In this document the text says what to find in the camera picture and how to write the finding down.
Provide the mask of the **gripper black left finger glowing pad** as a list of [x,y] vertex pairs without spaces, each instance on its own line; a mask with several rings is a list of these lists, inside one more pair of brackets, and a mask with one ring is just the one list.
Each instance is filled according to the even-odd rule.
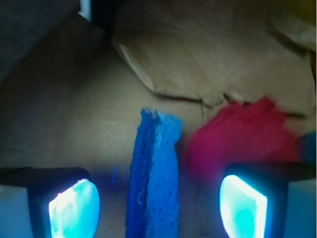
[[2,168],[2,238],[92,238],[100,195],[86,169]]

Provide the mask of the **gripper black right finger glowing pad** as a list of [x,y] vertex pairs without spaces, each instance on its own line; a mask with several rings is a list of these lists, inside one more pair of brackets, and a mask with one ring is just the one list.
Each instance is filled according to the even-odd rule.
[[219,207],[230,238],[315,238],[313,163],[236,163],[221,181]]

